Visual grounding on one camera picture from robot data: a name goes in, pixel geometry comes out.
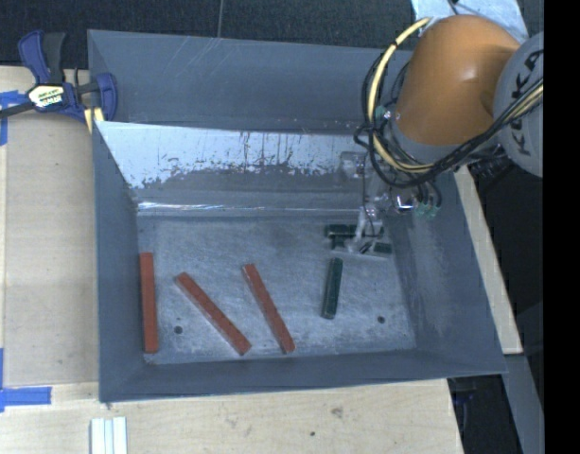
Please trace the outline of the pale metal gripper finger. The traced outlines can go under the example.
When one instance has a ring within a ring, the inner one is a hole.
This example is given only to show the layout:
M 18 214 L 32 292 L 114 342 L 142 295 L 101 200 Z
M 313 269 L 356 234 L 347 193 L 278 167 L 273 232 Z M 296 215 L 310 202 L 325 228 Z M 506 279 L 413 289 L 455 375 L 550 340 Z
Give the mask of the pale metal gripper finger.
M 373 205 L 363 205 L 358 213 L 354 239 L 359 241 L 363 239 L 377 238 L 378 210 Z
M 347 250 L 357 254 L 373 253 L 378 243 L 378 236 L 354 236 L 347 242 Z

